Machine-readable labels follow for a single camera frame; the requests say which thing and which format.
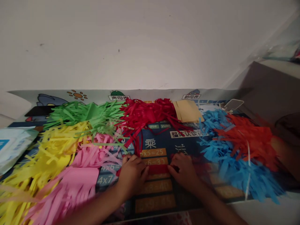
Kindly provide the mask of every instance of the orange label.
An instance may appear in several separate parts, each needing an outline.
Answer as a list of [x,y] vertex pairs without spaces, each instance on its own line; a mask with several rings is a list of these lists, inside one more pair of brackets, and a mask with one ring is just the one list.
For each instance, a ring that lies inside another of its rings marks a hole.
[[159,180],[159,181],[146,182],[139,194],[151,194],[151,193],[166,192],[171,190],[172,190],[172,182],[170,179]]
[[161,157],[161,158],[143,159],[143,162],[146,165],[162,165],[162,164],[168,164],[168,158]]
[[165,148],[145,149],[141,152],[141,157],[165,156],[167,155]]
[[135,200],[135,213],[146,213],[176,207],[174,195],[161,195]]
[[223,186],[215,188],[217,195],[220,198],[228,199],[228,198],[238,198],[244,196],[244,192],[232,186]]

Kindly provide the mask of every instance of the white wall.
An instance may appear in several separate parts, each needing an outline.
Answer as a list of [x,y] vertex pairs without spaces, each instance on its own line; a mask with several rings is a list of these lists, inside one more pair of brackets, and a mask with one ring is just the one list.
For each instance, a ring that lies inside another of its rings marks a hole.
[[17,89],[221,88],[298,8],[297,0],[0,0],[0,103],[28,109],[3,93]]

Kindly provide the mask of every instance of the chinese character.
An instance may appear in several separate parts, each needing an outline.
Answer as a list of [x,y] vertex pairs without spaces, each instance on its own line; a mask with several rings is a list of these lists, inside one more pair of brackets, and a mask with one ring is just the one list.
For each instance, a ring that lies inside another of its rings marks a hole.
[[146,139],[145,140],[145,145],[146,145],[146,148],[151,148],[151,147],[153,147],[153,148],[156,148],[156,143],[155,143],[155,139],[154,138],[152,138],[152,139]]
[[173,138],[179,137],[177,131],[172,132],[171,135],[172,135]]
[[184,150],[186,150],[186,148],[185,148],[185,146],[183,145],[183,144],[181,144],[181,146],[179,145],[179,146],[177,146],[177,145],[175,145],[175,149],[177,150],[177,151],[184,151]]

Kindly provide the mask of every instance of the hand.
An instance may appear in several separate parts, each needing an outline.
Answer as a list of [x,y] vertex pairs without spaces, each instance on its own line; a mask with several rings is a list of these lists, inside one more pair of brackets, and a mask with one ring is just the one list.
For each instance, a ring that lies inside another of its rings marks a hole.
[[149,167],[136,155],[126,155],[123,158],[122,170],[116,188],[124,201],[130,199],[141,189],[148,172]]
[[[178,167],[179,172],[176,172],[176,170],[172,166]],[[196,174],[190,156],[187,156],[182,152],[176,153],[172,158],[171,164],[168,166],[168,169],[175,180],[187,191],[195,194],[196,190],[201,186],[201,181]]]

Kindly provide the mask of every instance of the cardboard sheet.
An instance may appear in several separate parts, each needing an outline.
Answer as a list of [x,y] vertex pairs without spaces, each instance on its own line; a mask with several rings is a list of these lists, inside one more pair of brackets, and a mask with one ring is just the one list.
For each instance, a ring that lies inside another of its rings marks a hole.
[[199,123],[204,121],[196,103],[190,100],[181,100],[174,102],[177,118],[183,123]]

